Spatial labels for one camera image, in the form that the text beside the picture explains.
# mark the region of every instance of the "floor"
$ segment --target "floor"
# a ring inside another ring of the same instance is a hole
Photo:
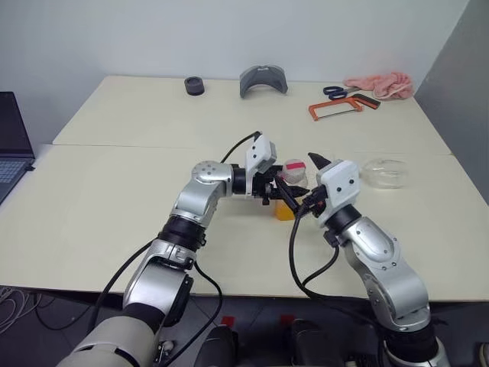
[[[207,320],[215,309],[214,297],[191,298],[182,320],[165,329],[161,339],[176,341],[182,346]],[[44,321],[59,326],[70,321],[85,309],[84,304],[56,299],[40,310]],[[104,309],[101,319],[116,315],[115,310]],[[321,304],[306,299],[225,298],[221,314],[235,318],[233,329],[239,333],[241,364],[243,366],[289,365],[290,359],[283,347],[284,321],[291,317],[317,322],[329,330],[342,348],[351,352],[374,354],[376,337],[369,326],[359,326],[349,317]],[[474,304],[445,310],[436,314],[440,323],[438,336],[444,342],[452,366],[478,365],[477,344],[489,341],[489,304]],[[0,335],[0,365],[2,367],[56,365],[84,337],[89,319],[86,314],[78,323],[63,331],[50,331],[41,326],[30,313]],[[205,339],[206,331],[172,366],[191,366]]]

